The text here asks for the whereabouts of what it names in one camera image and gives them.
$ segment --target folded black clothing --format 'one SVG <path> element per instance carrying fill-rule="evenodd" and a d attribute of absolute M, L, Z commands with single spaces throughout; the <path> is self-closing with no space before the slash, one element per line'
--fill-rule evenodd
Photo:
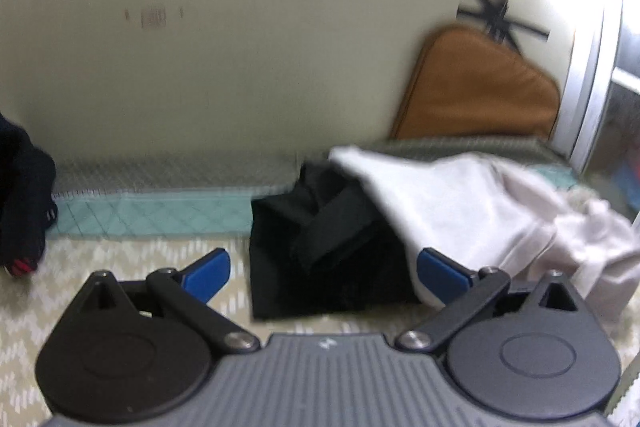
<path fill-rule="evenodd" d="M 0 264 L 14 277 L 33 272 L 58 208 L 51 198 L 56 166 L 26 131 L 0 115 Z"/>
<path fill-rule="evenodd" d="M 404 246 L 360 182 L 307 162 L 286 194 L 252 201 L 252 311 L 270 320 L 418 302 Z"/>

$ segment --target white garment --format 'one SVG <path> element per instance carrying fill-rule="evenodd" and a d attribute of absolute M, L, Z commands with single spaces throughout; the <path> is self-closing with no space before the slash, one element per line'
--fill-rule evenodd
<path fill-rule="evenodd" d="M 640 282 L 640 241 L 625 217 L 596 197 L 578 212 L 570 194 L 510 160 L 465 153 L 423 163 L 355 147 L 329 158 L 362 181 L 404 242 L 415 291 L 428 304 L 442 306 L 417 279 L 425 247 L 472 270 L 498 266 L 528 280 L 560 269 L 609 331 Z"/>

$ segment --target ribbed surface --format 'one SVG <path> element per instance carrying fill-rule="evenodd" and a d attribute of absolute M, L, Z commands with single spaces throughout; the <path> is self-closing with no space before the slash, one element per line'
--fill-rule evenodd
<path fill-rule="evenodd" d="M 602 427 L 597 415 L 564 423 Z M 49 427 L 74 427 L 54 418 Z M 138 427 L 493 427 L 519 425 L 465 401 L 429 357 L 381 335 L 275 335 L 255 355 L 228 357 L 189 403 Z"/>

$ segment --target beige wall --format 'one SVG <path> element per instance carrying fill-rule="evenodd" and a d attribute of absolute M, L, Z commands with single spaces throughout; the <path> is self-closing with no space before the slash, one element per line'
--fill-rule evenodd
<path fill-rule="evenodd" d="M 0 0 L 0 110 L 58 160 L 377 139 L 421 37 L 460 1 Z M 157 4 L 166 27 L 142 29 Z M 565 5 L 511 4 L 551 29 L 518 38 L 560 84 Z"/>

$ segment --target teal mat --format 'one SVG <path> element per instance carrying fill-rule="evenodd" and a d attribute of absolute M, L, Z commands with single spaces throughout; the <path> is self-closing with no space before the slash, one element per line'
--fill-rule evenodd
<path fill-rule="evenodd" d="M 274 188 L 157 194 L 75 196 L 56 200 L 58 222 L 49 237 L 148 237 L 248 234 L 251 199 Z"/>

